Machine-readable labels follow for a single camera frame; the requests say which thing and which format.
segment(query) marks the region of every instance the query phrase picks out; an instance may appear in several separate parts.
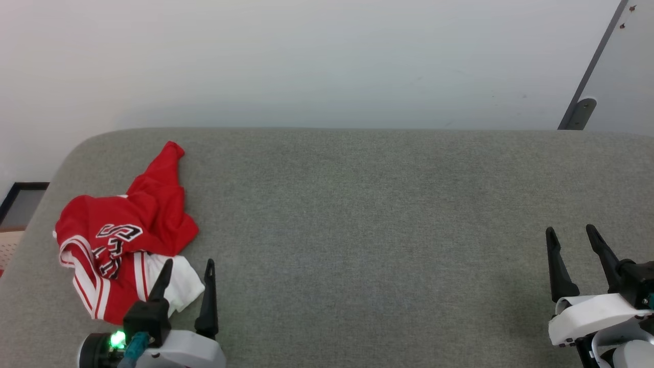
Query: white wall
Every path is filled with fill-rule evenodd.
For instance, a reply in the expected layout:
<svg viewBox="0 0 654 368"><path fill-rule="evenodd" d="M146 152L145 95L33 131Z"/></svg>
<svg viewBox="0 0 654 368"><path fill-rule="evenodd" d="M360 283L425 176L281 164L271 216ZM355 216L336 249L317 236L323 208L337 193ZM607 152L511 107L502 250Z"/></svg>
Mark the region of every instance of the white wall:
<svg viewBox="0 0 654 368"><path fill-rule="evenodd" d="M0 203L5 199L11 189L14 181L11 179L14 175L3 174L3 178L0 179Z"/></svg>
<svg viewBox="0 0 654 368"><path fill-rule="evenodd" d="M0 181L141 126L555 129L618 2L5 1Z"/></svg>
<svg viewBox="0 0 654 368"><path fill-rule="evenodd" d="M581 97L597 100L586 130L654 136L654 2L627 3Z"/></svg>

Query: red jersey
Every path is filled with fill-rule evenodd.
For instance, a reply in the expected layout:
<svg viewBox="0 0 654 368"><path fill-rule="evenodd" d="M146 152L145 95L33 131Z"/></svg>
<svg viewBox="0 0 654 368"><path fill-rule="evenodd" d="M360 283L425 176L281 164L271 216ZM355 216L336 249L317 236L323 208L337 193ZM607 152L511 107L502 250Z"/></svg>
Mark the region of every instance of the red jersey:
<svg viewBox="0 0 654 368"><path fill-rule="evenodd" d="M75 268L73 285L93 318L122 323L154 283L145 252L175 256L198 233L184 212L184 189L177 179L183 155L181 147L168 142L127 195L78 196L61 212L55 226L60 263Z"/></svg>

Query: fabric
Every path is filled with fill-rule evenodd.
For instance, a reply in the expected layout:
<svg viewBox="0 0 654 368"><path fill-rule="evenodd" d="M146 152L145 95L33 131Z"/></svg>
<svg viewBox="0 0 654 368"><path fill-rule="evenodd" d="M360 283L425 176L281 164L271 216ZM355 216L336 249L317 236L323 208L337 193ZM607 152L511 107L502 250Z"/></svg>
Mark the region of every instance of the fabric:
<svg viewBox="0 0 654 368"><path fill-rule="evenodd" d="M147 300L163 266L147 252L176 256L198 233L184 213L184 189L177 178L183 155L181 147L168 142L127 195L78 196L61 212L53 233L59 260L75 269L73 286L92 318L122 324L135 301ZM166 294L170 313L183 310L203 291L183 257L175 257L173 277L180 280Z"/></svg>
<svg viewBox="0 0 654 368"><path fill-rule="evenodd" d="M579 368L547 337L546 228L586 294L608 288L586 224L654 259L649 137L119 131L66 158L0 278L0 367L74 367L88 333L115 329L85 316L52 226L79 193L122 193L168 140L202 229L181 255L200 274L215 260L230 367ZM193 330L200 304L173 327Z"/></svg>
<svg viewBox="0 0 654 368"><path fill-rule="evenodd" d="M125 253L177 255L198 233L184 213L184 188L177 179L182 156L184 150L168 142L127 195L74 198L57 221L58 243L63 246L66 239L81 234L89 242L95 269L105 278L118 276Z"/></svg>

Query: white stripe trim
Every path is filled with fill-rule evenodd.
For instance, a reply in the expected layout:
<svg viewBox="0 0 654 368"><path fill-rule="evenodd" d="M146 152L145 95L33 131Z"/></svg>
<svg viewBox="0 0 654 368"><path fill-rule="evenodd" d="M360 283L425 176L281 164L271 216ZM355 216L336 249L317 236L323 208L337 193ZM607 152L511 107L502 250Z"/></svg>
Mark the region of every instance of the white stripe trim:
<svg viewBox="0 0 654 368"><path fill-rule="evenodd" d="M143 253L136 252L134 253L134 280L136 281L136 294L139 296L139 299L146 301L145 290L143 289L143 268L142 260Z"/></svg>
<svg viewBox="0 0 654 368"><path fill-rule="evenodd" d="M107 301L109 300L109 289L111 283L109 280L105 280L102 277L98 278L97 280L100 280L102 283L102 295L100 295L100 303L97 306L97 318L99 320L104 320L105 311L107 310Z"/></svg>
<svg viewBox="0 0 654 368"><path fill-rule="evenodd" d="M84 298L83 292L80 290L79 286L75 282L75 278L73 278L73 287L75 288L75 290L77 290L77 293L80 295L80 299L82 299L82 304L86 308L86 311L91 315L91 318L93 318L94 317L93 310L91 308L89 308L88 304L86 304L86 298Z"/></svg>
<svg viewBox="0 0 654 368"><path fill-rule="evenodd" d="M84 270L84 267L80 263L80 261L72 257L73 263L75 264L75 276L77 276L77 281L80 282L80 286L82 286L82 289L86 293L86 297L88 298L89 303L92 304L92 310L95 312L95 307L94 304L97 302L97 289L93 287L93 282L91 279L88 277L88 274ZM82 295L82 301L84 304L86 304L86 301L84 301L84 296Z"/></svg>
<svg viewBox="0 0 654 368"><path fill-rule="evenodd" d="M73 257L70 251L66 251L66 248L71 244L78 246L84 253L85 260L89 262L91 271L95 277L95 284L97 287L93 287L93 282L90 279L91 275L86 273L86 270L81 264L82 260ZM89 244L87 239L81 235L75 235L68 238L60 246L59 263L64 267L75 268L75 275L77 276L77 280L80 282L82 289L86 293L86 296L89 299L89 303L92 304L90 311L91 317L95 319L95 310L97 309L97 318L99 320L104 320L105 311L107 309L107 301L109 300L109 292L111 291L111 283L109 280L105 280L97 274L93 266L93 261L91 260L91 254L93 254L91 252L91 244ZM73 265L65 264L63 263L64 261L72 262ZM80 298L82 298L84 305L86 305L86 301L84 301L84 295L80 292L77 285L75 285L75 289L80 294Z"/></svg>
<svg viewBox="0 0 654 368"><path fill-rule="evenodd" d="M91 244L88 243L88 241L85 239L85 237L83 237L81 235L74 235L74 236L64 240L64 242L59 246L59 264L61 266L68 267L68 268L71 267L70 265L66 265L66 264L64 264L62 262L63 258L61 256L66 251L66 248L68 248L68 245L70 245L70 244L77 245L82 250L84 255L86 256L88 262L91 265L93 265L93 261L91 260L91 254L93 254L91 252Z"/></svg>

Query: gray table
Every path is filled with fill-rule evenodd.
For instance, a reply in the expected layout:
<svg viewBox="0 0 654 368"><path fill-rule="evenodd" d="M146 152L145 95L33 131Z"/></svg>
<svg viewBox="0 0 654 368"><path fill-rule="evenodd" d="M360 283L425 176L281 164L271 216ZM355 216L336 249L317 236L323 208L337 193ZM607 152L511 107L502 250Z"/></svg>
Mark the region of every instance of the gray table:
<svg viewBox="0 0 654 368"><path fill-rule="evenodd" d="M57 262L74 196L124 193L167 140L216 261L230 367L581 367L549 345L545 229L606 292L584 226L654 259L654 140L588 132L128 130L66 159L0 278L0 366L71 367L93 321ZM172 317L189 329L194 303Z"/></svg>

